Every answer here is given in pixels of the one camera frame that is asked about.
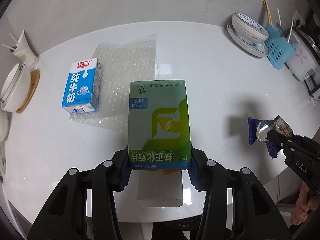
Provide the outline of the person right hand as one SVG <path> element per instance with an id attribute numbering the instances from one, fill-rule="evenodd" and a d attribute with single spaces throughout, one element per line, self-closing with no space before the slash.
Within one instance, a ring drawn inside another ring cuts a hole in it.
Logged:
<path id="1" fill-rule="evenodd" d="M 290 223 L 292 225 L 304 222 L 308 218 L 308 211 L 315 211 L 319 206 L 319 196 L 309 197 L 309 193 L 310 188 L 303 182 L 295 208 L 291 212 Z"/>

